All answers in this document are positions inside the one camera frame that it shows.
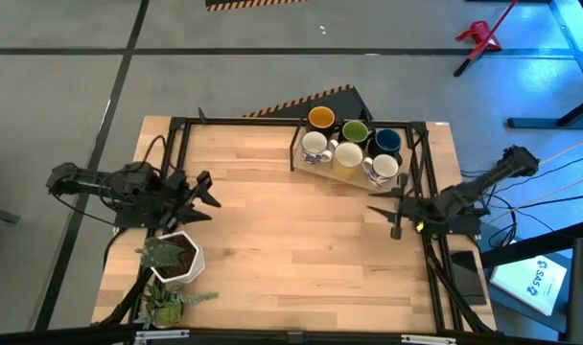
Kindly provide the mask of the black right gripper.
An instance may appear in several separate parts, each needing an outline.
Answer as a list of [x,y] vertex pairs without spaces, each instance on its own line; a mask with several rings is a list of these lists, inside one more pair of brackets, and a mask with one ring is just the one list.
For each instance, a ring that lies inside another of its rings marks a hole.
[[397,198],[398,203],[396,212],[387,211],[378,207],[368,206],[368,209],[384,216],[388,222],[394,223],[391,230],[391,237],[394,240],[402,238],[403,226],[402,219],[408,219],[414,226],[414,231],[418,234],[423,232],[423,221],[420,219],[418,206],[418,199],[407,195],[406,187],[408,185],[408,174],[400,173],[397,178],[397,186],[387,192],[379,192],[370,194],[374,197],[389,197]]

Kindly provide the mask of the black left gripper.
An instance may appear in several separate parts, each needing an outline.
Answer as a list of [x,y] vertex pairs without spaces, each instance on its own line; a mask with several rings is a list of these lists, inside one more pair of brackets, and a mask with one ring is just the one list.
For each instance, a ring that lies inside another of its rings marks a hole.
[[[208,171],[202,171],[196,179],[196,195],[205,204],[217,208],[222,205],[210,194],[213,181]],[[174,171],[161,181],[159,196],[163,205],[162,215],[158,221],[160,228],[174,228],[177,223],[208,221],[212,217],[198,211],[190,201],[194,191],[187,183],[184,170]]]

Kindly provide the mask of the white mug blue pattern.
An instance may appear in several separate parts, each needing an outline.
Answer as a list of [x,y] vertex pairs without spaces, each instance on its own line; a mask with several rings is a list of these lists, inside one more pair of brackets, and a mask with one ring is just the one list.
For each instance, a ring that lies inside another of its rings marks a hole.
[[361,165],[368,181],[375,186],[388,183],[399,171],[398,161],[388,154],[380,154],[374,158],[365,157]]
[[301,140],[303,160],[308,165],[329,163],[333,154],[329,150],[328,139],[317,131],[306,133]]

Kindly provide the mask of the yellow mug white interior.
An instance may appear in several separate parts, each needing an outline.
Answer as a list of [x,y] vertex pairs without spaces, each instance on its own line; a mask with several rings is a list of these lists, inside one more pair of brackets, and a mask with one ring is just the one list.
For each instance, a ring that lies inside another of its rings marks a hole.
[[341,179],[351,178],[363,160],[362,149],[352,142],[329,142],[333,154],[332,166],[334,175]]

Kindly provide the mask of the dark mug blue interior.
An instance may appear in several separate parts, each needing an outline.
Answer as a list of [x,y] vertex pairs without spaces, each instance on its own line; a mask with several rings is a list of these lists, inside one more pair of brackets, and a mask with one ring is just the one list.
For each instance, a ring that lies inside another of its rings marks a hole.
[[368,144],[368,155],[375,158],[378,155],[385,154],[393,157],[399,164],[403,159],[400,155],[402,139],[400,135],[389,128],[378,130]]

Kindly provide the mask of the black mug green interior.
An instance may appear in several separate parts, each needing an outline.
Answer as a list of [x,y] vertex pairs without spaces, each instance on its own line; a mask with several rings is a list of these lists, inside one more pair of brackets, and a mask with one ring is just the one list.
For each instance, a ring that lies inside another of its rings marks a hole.
[[374,128],[359,120],[345,122],[340,130],[338,140],[351,142],[365,149],[370,138],[374,134]]

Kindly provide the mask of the black mug yellow interior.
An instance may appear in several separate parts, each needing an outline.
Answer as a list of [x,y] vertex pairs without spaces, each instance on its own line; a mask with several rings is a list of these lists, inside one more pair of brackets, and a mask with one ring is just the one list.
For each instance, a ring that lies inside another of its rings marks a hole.
[[336,115],[332,109],[326,106],[312,108],[307,117],[305,126],[307,132],[319,132],[330,137],[335,132]]

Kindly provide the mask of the green spiky succulent plant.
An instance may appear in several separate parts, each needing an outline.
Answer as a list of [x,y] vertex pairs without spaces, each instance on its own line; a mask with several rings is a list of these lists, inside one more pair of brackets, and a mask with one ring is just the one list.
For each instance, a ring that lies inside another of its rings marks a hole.
[[182,245],[170,238],[148,238],[142,247],[134,250],[140,255],[142,266],[152,268],[181,265],[181,256],[185,251]]

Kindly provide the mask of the small green succulent plant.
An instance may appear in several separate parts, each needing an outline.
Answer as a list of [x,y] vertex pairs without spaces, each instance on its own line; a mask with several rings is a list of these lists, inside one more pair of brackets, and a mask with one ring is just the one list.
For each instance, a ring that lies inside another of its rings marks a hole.
[[146,294],[142,294],[141,297],[144,301],[145,309],[138,313],[135,319],[136,323],[142,323],[143,328],[148,330],[150,327],[155,327],[154,322],[154,311],[158,308],[170,306],[170,305],[181,305],[183,311],[185,307],[194,306],[205,301],[213,300],[219,297],[217,292],[198,292],[191,294],[184,294],[181,285],[166,286],[161,287],[157,285],[147,284]]

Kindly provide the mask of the white box blue logo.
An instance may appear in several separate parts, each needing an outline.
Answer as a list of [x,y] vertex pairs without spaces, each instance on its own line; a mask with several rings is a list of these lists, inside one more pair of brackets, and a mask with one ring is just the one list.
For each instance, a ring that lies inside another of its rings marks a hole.
[[545,256],[496,266],[489,282],[545,316],[551,316],[567,269]]

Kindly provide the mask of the black desk leg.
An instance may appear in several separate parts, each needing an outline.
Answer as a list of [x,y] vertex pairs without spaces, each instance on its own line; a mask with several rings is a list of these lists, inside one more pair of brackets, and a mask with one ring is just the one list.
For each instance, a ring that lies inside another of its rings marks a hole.
[[560,118],[519,118],[506,120],[509,128],[516,129],[578,129],[583,130],[583,103]]

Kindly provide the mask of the black mat hazard striped edge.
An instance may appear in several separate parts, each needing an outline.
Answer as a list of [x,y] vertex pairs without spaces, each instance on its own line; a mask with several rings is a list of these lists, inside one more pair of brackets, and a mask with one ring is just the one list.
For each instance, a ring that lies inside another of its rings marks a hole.
[[204,0],[208,12],[222,12],[246,8],[259,8],[265,6],[277,6],[298,4],[308,0]]

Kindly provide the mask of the black metal table frame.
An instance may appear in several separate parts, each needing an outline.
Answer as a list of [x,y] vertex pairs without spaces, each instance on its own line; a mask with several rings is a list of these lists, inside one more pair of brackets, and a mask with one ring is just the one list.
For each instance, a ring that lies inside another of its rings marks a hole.
[[218,207],[186,226],[205,268],[186,286],[214,299],[181,325],[223,330],[432,333],[452,327],[431,299],[420,237],[393,240],[394,203],[290,165],[293,126],[255,120],[192,125],[184,168],[210,172]]

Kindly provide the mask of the silver metal bracket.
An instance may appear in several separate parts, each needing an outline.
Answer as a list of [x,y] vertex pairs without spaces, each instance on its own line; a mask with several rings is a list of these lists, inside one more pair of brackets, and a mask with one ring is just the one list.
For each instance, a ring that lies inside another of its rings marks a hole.
[[148,345],[150,341],[188,338],[189,336],[189,330],[143,330],[135,334],[132,345]]
[[401,343],[410,345],[457,345],[455,338],[424,334],[402,334]]

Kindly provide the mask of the blue lit metal frame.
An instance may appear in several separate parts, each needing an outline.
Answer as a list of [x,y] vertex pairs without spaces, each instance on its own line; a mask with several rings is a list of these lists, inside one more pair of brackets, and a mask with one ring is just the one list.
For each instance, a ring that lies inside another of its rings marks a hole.
[[551,0],[549,8],[556,23],[560,27],[561,34],[564,36],[570,48],[572,56],[574,57],[575,61],[577,62],[577,65],[579,66],[583,74],[583,52],[579,49],[578,45],[576,44],[573,34],[571,33],[570,27],[568,26],[565,18],[560,12],[556,0]]

